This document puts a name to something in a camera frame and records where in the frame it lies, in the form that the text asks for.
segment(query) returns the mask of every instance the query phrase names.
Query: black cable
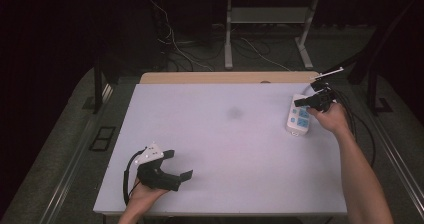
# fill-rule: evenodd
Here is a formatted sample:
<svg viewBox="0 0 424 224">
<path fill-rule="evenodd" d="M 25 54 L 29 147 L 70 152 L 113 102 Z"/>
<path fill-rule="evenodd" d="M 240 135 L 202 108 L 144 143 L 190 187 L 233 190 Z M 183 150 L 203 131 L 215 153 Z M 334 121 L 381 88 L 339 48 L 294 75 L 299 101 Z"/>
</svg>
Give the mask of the black cable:
<svg viewBox="0 0 424 224">
<path fill-rule="evenodd" d="M 249 33 L 250 36 L 253 36 L 252 38 L 250 38 L 252 41 L 261 41 L 262 39 L 265 38 L 268 33 L 274 29 L 277 25 L 276 24 L 261 24 L 261 26 L 265 25 L 265 31 L 263 33 L 260 33 L 259 35 L 256 36 L 256 32 L 252 30 L 252 28 L 247 28 L 246 32 Z M 261 29 L 261 27 L 257 27 L 255 26 L 253 29 L 257 30 L 257 29 Z"/>
<path fill-rule="evenodd" d="M 170 57 L 168 57 L 168 59 L 169 59 L 169 60 L 174 61 L 174 64 L 175 64 L 175 65 L 180 66 L 182 69 L 184 69 L 185 71 L 188 71 L 188 72 L 193 72 L 193 71 L 194 71 L 194 66 L 193 66 L 193 62 L 192 62 L 192 60 L 190 60 L 189 58 L 187 58 L 186 56 L 184 56 L 183 54 L 178 53 L 178 52 L 170 52 L 170 53 L 175 54 L 175 55 L 180 56 L 180 57 L 183 57 L 183 58 L 184 58 L 184 60 L 186 60 L 186 61 L 190 64 L 191 71 L 190 71 L 190 70 L 188 70 L 188 69 L 186 69 L 184 66 L 179 65 L 179 64 L 176 62 L 177 60 L 174 60 L 174 59 L 171 59 Z"/>
<path fill-rule="evenodd" d="M 130 197 L 129 197 L 129 194 L 128 194 L 128 176 L 130 174 L 131 163 L 134 161 L 134 159 L 137 156 L 141 155 L 144 152 L 144 150 L 136 152 L 131 157 L 130 161 L 128 162 L 127 169 L 124 171 L 124 181 L 123 181 L 122 191 L 123 191 L 123 194 L 124 194 L 125 205 L 128 205 L 128 202 L 130 200 Z"/>
<path fill-rule="evenodd" d="M 250 42 L 250 44 L 251 45 L 253 45 L 254 44 L 254 41 L 250 41 L 250 40 L 247 40 L 247 39 L 245 39 L 244 40 L 245 42 L 247 41 L 247 42 Z M 263 46 L 265 46 L 266 47 L 266 49 L 267 49 L 267 51 L 266 52 L 259 52 L 262 56 L 265 56 L 265 55 L 268 55 L 268 54 L 270 54 L 271 53 L 271 47 L 268 45 L 268 43 L 266 43 L 266 42 L 264 42 L 264 41 L 258 41 L 257 43 L 260 43 L 261 45 L 263 45 Z"/>
<path fill-rule="evenodd" d="M 173 64 L 175 65 L 175 69 L 176 69 L 175 71 L 176 71 L 176 72 L 179 72 L 179 71 L 180 71 L 180 69 L 179 69 L 179 67 L 178 67 L 178 64 L 177 64 L 174 60 L 169 60 L 169 59 L 168 59 L 168 63 L 169 63 L 169 62 L 171 62 L 171 63 L 173 63 Z"/>
<path fill-rule="evenodd" d="M 333 217 L 330 217 L 330 218 L 328 218 L 328 219 L 327 219 L 327 221 L 325 221 L 325 222 L 324 222 L 324 224 L 328 224 L 328 223 L 330 223 L 332 220 L 333 220 Z"/>
<path fill-rule="evenodd" d="M 239 43 L 237 43 L 237 42 L 235 42 L 235 40 L 242 40 L 243 41 L 243 43 L 246 43 L 246 42 L 248 42 L 248 43 L 251 43 L 252 44 L 252 41 L 249 41 L 249 40 L 243 40 L 243 38 L 242 37 L 235 37 L 235 38 L 232 38 L 232 40 L 231 40 L 231 43 L 232 44 L 235 44 L 235 45 L 238 45 L 240 48 L 242 48 L 242 49 L 244 49 L 245 51 L 247 51 L 247 52 L 251 52 L 251 53 L 254 53 L 255 55 L 262 55 L 262 56 L 265 56 L 265 55 L 268 55 L 268 54 L 270 54 L 271 53 L 271 48 L 269 47 L 269 45 L 267 44 L 267 43 L 264 43 L 264 42 L 261 42 L 265 47 L 266 47 L 266 49 L 267 49 L 267 51 L 265 51 L 265 52 L 262 52 L 262 51 L 259 51 L 258 50 L 258 48 L 257 47 L 255 47 L 255 49 L 253 49 L 250 45 L 249 46 L 243 46 L 243 45 L 241 45 L 241 44 L 239 44 Z"/>
<path fill-rule="evenodd" d="M 364 122 L 364 120 L 362 120 L 361 118 L 359 118 L 359 116 L 356 115 L 355 113 L 352 113 L 352 114 L 354 115 L 354 117 L 356 117 L 362 123 L 362 125 L 364 125 L 365 129 L 367 130 L 368 134 L 370 135 L 371 143 L 372 143 L 372 157 L 371 157 L 371 161 L 370 161 L 370 166 L 373 168 L 374 167 L 374 162 L 375 162 L 375 157 L 377 156 L 377 148 L 376 148 L 376 145 L 375 145 L 374 136 L 372 135 L 371 129 Z"/>
<path fill-rule="evenodd" d="M 134 189 L 138 186 L 138 184 L 140 184 L 141 183 L 141 181 L 138 181 L 134 186 L 133 186 L 133 188 L 131 189 L 131 191 L 128 193 L 128 196 L 131 196 L 131 193 L 134 191 Z"/>
<path fill-rule="evenodd" d="M 368 125 L 365 123 L 364 120 L 362 120 L 357 114 L 355 114 L 354 112 L 352 112 L 350 106 L 348 105 L 346 99 L 347 97 L 340 91 L 335 90 L 334 88 L 332 88 L 332 90 L 336 93 L 337 97 L 342 100 L 342 104 L 346 109 L 346 112 L 349 116 L 349 119 L 351 119 L 350 121 L 350 125 L 352 125 L 352 129 L 355 131 L 354 136 L 356 137 L 356 123 L 354 121 L 354 118 L 357 118 L 362 125 L 365 127 L 365 129 L 367 130 L 370 138 L 371 138 L 371 144 L 372 144 L 372 157 L 370 160 L 370 166 L 373 168 L 374 167 L 374 162 L 375 162 L 375 158 L 377 156 L 377 148 L 376 148 L 376 144 L 375 144 L 375 139 L 374 136 L 372 135 L 371 129 L 368 127 Z"/>
<path fill-rule="evenodd" d="M 342 105 L 345 107 L 346 109 L 346 114 L 348 116 L 348 121 L 349 121 L 349 126 L 350 126 L 350 130 L 352 131 L 353 136 L 356 139 L 356 123 L 355 123 L 355 119 L 353 118 L 353 114 L 352 114 L 352 109 L 350 107 L 350 104 L 347 101 L 347 98 L 345 98 L 344 94 L 334 88 L 331 88 L 334 93 L 336 93 L 336 97 L 337 99 L 340 100 L 340 102 L 342 103 Z"/>
<path fill-rule="evenodd" d="M 207 60 L 216 59 L 219 56 L 219 54 L 221 54 L 222 50 L 224 49 L 224 44 L 225 43 L 223 42 L 216 54 L 214 54 L 213 56 L 210 56 L 210 57 L 203 57 L 203 58 L 197 57 L 197 56 L 193 55 L 192 53 L 190 53 L 188 51 L 182 50 L 182 48 L 187 48 L 187 47 L 178 46 L 178 48 L 180 49 L 180 51 L 184 52 L 187 55 L 190 55 L 191 57 L 193 57 L 194 59 L 197 59 L 198 61 L 207 61 Z"/>
<path fill-rule="evenodd" d="M 224 41 L 225 34 L 220 34 L 217 36 L 211 36 L 207 40 L 187 40 L 187 41 L 177 41 L 176 43 L 179 46 L 188 48 L 188 47 L 209 47 L 211 42 Z"/>
<path fill-rule="evenodd" d="M 206 63 L 208 65 L 208 67 L 211 67 L 212 68 L 212 71 L 215 71 L 215 67 L 212 64 L 210 64 L 209 62 L 206 62 Z"/>
<path fill-rule="evenodd" d="M 245 58 L 248 58 L 248 59 L 252 59 L 252 60 L 257 60 L 257 59 L 261 59 L 261 57 L 260 56 L 258 56 L 258 53 L 256 53 L 255 52 L 255 56 L 254 57 L 250 57 L 250 56 L 246 56 L 245 54 L 243 54 L 240 50 L 239 50 L 239 48 L 240 47 L 242 47 L 240 44 L 238 44 L 237 42 L 233 42 L 233 41 L 231 41 L 231 47 L 240 55 L 240 56 L 242 56 L 242 57 L 245 57 Z"/>
</svg>

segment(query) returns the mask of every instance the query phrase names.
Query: hand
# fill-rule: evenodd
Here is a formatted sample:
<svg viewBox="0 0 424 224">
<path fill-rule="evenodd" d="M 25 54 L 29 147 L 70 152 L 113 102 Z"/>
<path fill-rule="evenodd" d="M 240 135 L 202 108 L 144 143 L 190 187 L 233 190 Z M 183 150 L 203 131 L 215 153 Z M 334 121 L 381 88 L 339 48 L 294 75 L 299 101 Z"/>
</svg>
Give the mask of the hand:
<svg viewBox="0 0 424 224">
<path fill-rule="evenodd" d="M 168 190 L 152 189 L 144 186 L 138 178 L 136 178 L 134 185 L 136 186 L 132 191 L 127 208 L 119 219 L 120 224 L 136 223 L 153 206 L 159 197 L 168 192 Z"/>
<path fill-rule="evenodd" d="M 340 103 L 331 103 L 327 112 L 319 112 L 315 108 L 308 108 L 307 111 L 319 121 L 322 127 L 334 134 L 349 130 L 346 109 Z"/>
</svg>

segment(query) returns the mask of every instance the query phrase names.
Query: white power strip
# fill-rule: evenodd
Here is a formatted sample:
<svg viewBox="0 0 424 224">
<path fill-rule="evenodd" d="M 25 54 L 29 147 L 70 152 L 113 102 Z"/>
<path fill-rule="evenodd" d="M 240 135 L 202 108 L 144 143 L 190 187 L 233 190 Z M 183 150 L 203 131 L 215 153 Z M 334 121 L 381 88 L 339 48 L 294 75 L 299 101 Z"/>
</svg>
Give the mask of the white power strip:
<svg viewBox="0 0 424 224">
<path fill-rule="evenodd" d="M 289 117 L 287 118 L 287 131 L 294 136 L 305 135 L 309 130 L 310 115 L 306 107 L 296 107 L 295 100 L 307 98 L 307 96 L 294 94 L 290 105 Z"/>
</svg>

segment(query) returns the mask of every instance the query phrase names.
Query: table surface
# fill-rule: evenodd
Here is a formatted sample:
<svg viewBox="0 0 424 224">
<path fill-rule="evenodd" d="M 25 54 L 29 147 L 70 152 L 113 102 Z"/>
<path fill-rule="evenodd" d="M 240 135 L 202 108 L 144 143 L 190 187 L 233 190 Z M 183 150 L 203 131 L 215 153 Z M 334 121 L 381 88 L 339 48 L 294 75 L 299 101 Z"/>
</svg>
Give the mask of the table surface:
<svg viewBox="0 0 424 224">
<path fill-rule="evenodd" d="M 123 212 L 122 177 L 128 160 L 156 142 L 163 151 L 175 150 L 174 158 L 163 162 L 163 171 L 194 172 L 178 192 L 161 197 L 148 215 L 345 214 L 335 138 L 315 119 L 305 136 L 285 130 L 292 95 L 305 90 L 313 94 L 309 77 L 317 73 L 289 73 L 298 83 L 284 83 L 285 72 L 256 74 L 187 73 L 185 80 L 181 73 L 143 75 L 94 211 Z M 214 76 L 219 83 L 193 83 Z M 149 84 L 163 77 L 168 84 Z M 130 184 L 135 174 L 132 165 Z"/>
</svg>

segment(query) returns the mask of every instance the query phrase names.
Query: cable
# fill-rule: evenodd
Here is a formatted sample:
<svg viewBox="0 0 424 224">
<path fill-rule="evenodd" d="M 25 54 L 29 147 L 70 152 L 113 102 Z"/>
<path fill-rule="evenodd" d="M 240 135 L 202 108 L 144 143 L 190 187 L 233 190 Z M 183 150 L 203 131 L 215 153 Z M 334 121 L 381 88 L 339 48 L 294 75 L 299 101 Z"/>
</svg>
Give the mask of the cable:
<svg viewBox="0 0 424 224">
<path fill-rule="evenodd" d="M 181 57 L 184 57 L 183 55 L 181 55 L 181 54 L 179 54 L 179 53 L 176 53 L 176 52 L 173 52 L 172 54 L 175 54 L 175 55 L 179 55 L 179 56 L 181 56 Z M 186 61 L 188 61 L 188 63 L 190 64 L 190 67 L 191 67 L 191 70 L 188 70 L 188 69 L 186 69 L 184 66 L 182 66 L 182 65 L 180 65 L 177 61 L 179 61 L 179 60 L 174 60 L 174 59 L 171 59 L 170 57 L 168 57 L 168 60 L 169 61 L 171 61 L 171 62 L 173 62 L 176 66 L 177 66 L 177 71 L 178 71 L 178 66 L 180 66 L 182 69 L 184 69 L 185 71 L 187 71 L 187 72 L 193 72 L 194 71 L 194 68 L 193 68 L 193 63 L 191 63 L 191 61 L 190 60 L 188 60 L 187 58 L 185 58 L 184 57 L 184 59 L 181 59 L 181 60 L 186 60 Z"/>
<path fill-rule="evenodd" d="M 258 36 L 256 36 L 256 33 L 257 33 L 257 29 L 261 29 L 262 27 L 264 27 L 265 26 L 265 31 L 263 32 L 263 33 L 260 33 Z M 268 33 L 272 30 L 272 29 L 274 29 L 275 27 L 276 27 L 277 25 L 276 24 L 273 24 L 273 23 L 271 23 L 271 24 L 260 24 L 259 26 L 258 25 L 254 25 L 254 27 L 253 28 L 250 28 L 250 27 L 247 27 L 245 30 L 246 30 L 246 32 L 248 32 L 248 34 L 250 35 L 250 36 L 253 36 L 253 38 L 251 38 L 251 39 L 253 39 L 254 41 L 256 41 L 256 40 L 262 40 L 264 37 L 266 37 L 267 35 L 268 35 Z"/>
<path fill-rule="evenodd" d="M 266 57 L 264 57 L 258 50 L 256 50 L 256 48 L 248 41 L 248 40 L 246 40 L 245 38 L 241 38 L 243 41 L 245 41 L 245 42 L 247 42 L 247 44 L 249 44 L 251 47 L 252 47 L 252 49 L 253 50 L 255 50 L 255 52 L 256 53 L 258 53 L 258 55 L 260 56 L 260 57 L 262 57 L 262 59 L 264 59 L 265 61 L 268 61 L 268 62 L 271 62 L 271 63 L 273 63 L 273 64 L 275 64 L 275 65 L 277 65 L 277 66 L 280 66 L 280 67 L 282 67 L 282 68 L 284 68 L 284 69 L 286 69 L 287 71 L 291 71 L 290 69 L 288 69 L 287 67 L 285 67 L 285 66 L 283 66 L 283 65 L 281 65 L 281 64 L 279 64 L 279 63 L 276 63 L 276 62 L 274 62 L 274 61 L 271 61 L 271 60 L 269 60 L 269 59 L 267 59 Z"/>
<path fill-rule="evenodd" d="M 167 26 L 168 26 L 168 28 L 169 28 L 169 34 L 165 37 L 165 38 L 168 38 L 170 35 L 171 35 L 171 32 L 172 32 L 172 28 L 171 28 L 171 25 L 169 24 L 169 19 L 168 19 L 168 13 L 165 11 L 165 10 L 163 10 L 158 4 L 156 4 L 156 2 L 154 2 L 153 0 L 149 0 L 157 9 L 159 9 L 159 10 L 161 10 L 164 14 L 165 14 L 165 20 L 166 20 L 166 24 L 167 24 Z"/>
<path fill-rule="evenodd" d="M 246 47 L 244 47 L 244 46 L 242 46 L 242 45 L 240 45 L 240 47 L 242 47 L 243 49 L 245 49 L 246 51 L 249 51 L 249 52 L 252 52 L 252 53 L 255 53 L 255 54 L 261 54 L 262 56 L 265 56 L 265 55 L 268 55 L 268 54 L 270 54 L 271 53 L 271 48 L 269 47 L 269 45 L 267 44 L 267 43 L 265 43 L 265 42 L 263 42 L 263 41 L 259 41 L 259 43 L 261 43 L 263 46 L 265 46 L 266 47 L 266 51 L 265 52 L 260 52 L 257 48 L 255 48 L 255 49 L 253 49 L 253 51 L 252 51 L 252 42 L 253 41 L 247 41 L 247 39 L 244 39 L 243 41 L 245 41 L 245 42 L 247 42 L 248 44 L 249 44 L 249 47 L 248 48 L 246 48 Z"/>
<path fill-rule="evenodd" d="M 240 45 L 240 44 L 238 44 L 237 42 L 235 42 L 235 41 L 233 41 L 233 40 L 231 40 L 231 47 L 240 55 L 240 56 L 243 56 L 243 57 L 245 57 L 245 58 L 249 58 L 249 59 L 252 59 L 252 60 L 257 60 L 257 59 L 261 59 L 261 57 L 260 56 L 258 56 L 257 54 L 256 54 L 256 52 L 253 52 L 253 51 L 251 51 L 251 50 L 248 50 L 249 52 L 252 52 L 252 53 L 255 53 L 256 55 L 255 56 L 252 56 L 252 57 L 250 57 L 250 56 L 247 56 L 247 55 L 245 55 L 245 54 L 243 54 L 240 50 L 239 50 L 239 48 L 243 48 L 243 49 L 245 49 L 246 50 L 246 48 L 245 47 L 243 47 L 242 45 Z"/>
<path fill-rule="evenodd" d="M 368 134 L 371 137 L 371 143 L 372 143 L 372 157 L 371 157 L 371 161 L 370 161 L 370 166 L 373 168 L 374 167 L 374 163 L 375 163 L 375 157 L 377 156 L 377 148 L 375 145 L 375 139 L 374 136 L 372 135 L 371 129 L 368 127 L 368 125 L 364 122 L 364 120 L 362 120 L 361 118 L 359 118 L 358 115 L 356 115 L 355 113 L 352 113 L 354 117 L 356 117 L 361 123 L 362 125 L 364 125 L 365 129 L 367 130 Z"/>
<path fill-rule="evenodd" d="M 312 86 L 311 85 L 307 85 L 306 87 L 305 87 L 305 89 L 303 89 L 303 92 L 301 93 L 302 95 L 306 95 L 306 91 L 307 90 L 309 90 L 309 89 L 311 89 L 312 88 Z"/>
<path fill-rule="evenodd" d="M 124 181 L 123 181 L 122 190 L 123 190 L 123 194 L 124 194 L 125 205 L 127 205 L 129 200 L 130 200 L 130 197 L 129 197 L 129 194 L 128 194 L 128 176 L 130 174 L 131 163 L 134 161 L 134 159 L 137 156 L 141 155 L 143 152 L 144 152 L 144 150 L 136 152 L 131 157 L 130 161 L 128 162 L 127 169 L 124 171 Z"/>
<path fill-rule="evenodd" d="M 351 119 L 350 120 L 351 130 L 353 130 L 352 134 L 354 134 L 355 138 L 356 138 L 356 123 L 354 121 L 354 118 L 358 119 L 362 123 L 362 125 L 365 127 L 365 129 L 367 130 L 367 132 L 368 132 L 368 134 L 371 138 L 371 145 L 372 145 L 372 154 L 371 154 L 372 157 L 371 157 L 371 160 L 369 161 L 369 164 L 370 164 L 371 168 L 373 168 L 374 163 L 375 163 L 375 158 L 377 156 L 377 148 L 376 148 L 375 139 L 374 139 L 374 136 L 371 132 L 371 129 L 368 127 L 368 125 L 365 123 L 364 120 L 362 120 L 357 114 L 355 114 L 351 110 L 351 108 L 350 108 L 350 106 L 349 106 L 349 104 L 346 100 L 347 99 L 346 95 L 343 94 L 342 92 L 338 91 L 338 90 L 335 90 L 334 88 L 331 88 L 331 89 L 336 93 L 337 97 L 342 101 L 342 105 L 345 107 L 349 119 Z"/>
<path fill-rule="evenodd" d="M 242 40 L 243 39 L 243 37 L 241 37 L 240 35 L 234 35 L 234 37 L 232 38 L 232 40 L 237 40 L 237 39 L 240 39 L 240 40 Z M 244 47 L 244 46 L 242 46 L 242 45 L 240 45 L 240 44 L 238 44 L 238 43 L 236 43 L 235 42 L 235 44 L 236 45 L 239 45 L 241 48 L 243 48 L 244 50 L 246 50 L 246 51 L 248 51 L 248 52 L 252 52 L 252 53 L 255 53 L 255 54 L 257 54 L 258 52 L 261 54 L 261 55 L 268 55 L 268 54 L 270 54 L 271 53 L 271 48 L 269 47 L 269 45 L 268 45 L 268 43 L 266 43 L 266 42 L 264 42 L 264 41 L 262 41 L 262 40 L 260 40 L 260 39 L 254 39 L 254 40 L 251 40 L 250 42 L 260 42 L 262 45 L 264 45 L 265 47 L 266 47 L 266 51 L 265 52 L 260 52 L 259 50 L 253 50 L 252 51 L 252 48 L 251 48 L 251 46 L 250 47 Z"/>
<path fill-rule="evenodd" d="M 333 220 L 333 217 L 330 217 L 330 218 L 328 218 L 328 219 L 327 219 L 327 221 L 325 221 L 325 222 L 324 222 L 324 224 L 328 224 L 328 223 L 330 223 L 332 220 Z"/>
<path fill-rule="evenodd" d="M 141 183 L 141 181 L 138 181 L 134 186 L 133 186 L 133 188 L 131 189 L 131 191 L 130 191 L 130 193 L 128 193 L 128 196 L 131 196 L 131 193 L 134 191 L 134 189 L 138 186 L 138 184 L 140 184 Z"/>
<path fill-rule="evenodd" d="M 184 52 L 184 53 L 186 53 L 187 55 L 192 56 L 193 58 L 195 58 L 195 59 L 197 59 L 197 60 L 207 61 L 207 60 L 213 60 L 213 59 L 216 59 L 216 58 L 219 56 L 219 54 L 221 54 L 222 50 L 224 49 L 224 44 L 225 44 L 225 42 L 223 42 L 223 43 L 222 43 L 222 45 L 220 45 L 220 48 L 219 48 L 218 52 L 217 52 L 216 54 L 214 54 L 213 56 L 210 56 L 210 57 L 203 57 L 203 58 L 200 58 L 200 57 L 197 57 L 197 56 L 195 56 L 195 55 L 193 55 L 193 54 L 191 54 L 191 53 L 189 53 L 189 52 L 187 52 L 187 51 L 184 51 L 184 50 L 182 50 L 182 49 L 181 49 L 181 51 L 182 51 L 182 52 Z"/>
<path fill-rule="evenodd" d="M 174 61 L 174 60 L 169 60 L 170 62 L 172 62 L 175 65 L 176 71 L 179 72 L 179 68 L 178 68 L 178 64 Z"/>
<path fill-rule="evenodd" d="M 177 51 L 178 51 L 179 53 L 181 53 L 181 55 L 183 55 L 185 58 L 187 58 L 188 60 L 190 60 L 190 62 L 192 62 L 192 63 L 194 63 L 194 64 L 196 64 L 196 65 L 198 65 L 198 66 L 200 66 L 200 67 L 207 68 L 207 69 L 209 69 L 211 72 L 213 72 L 213 71 L 214 71 L 214 70 L 212 70 L 209 66 L 202 65 L 202 64 L 200 64 L 200 63 L 198 63 L 198 62 L 196 62 L 196 61 L 192 60 L 192 59 L 191 59 L 191 58 L 189 58 L 187 55 L 185 55 L 185 54 L 184 54 L 184 52 L 182 52 L 182 51 L 180 50 L 180 48 L 178 48 L 177 44 L 175 43 L 175 35 L 174 35 L 174 31 L 173 31 L 172 29 L 171 29 L 171 37 L 172 37 L 172 43 L 174 43 L 175 49 L 177 49 Z"/>
</svg>

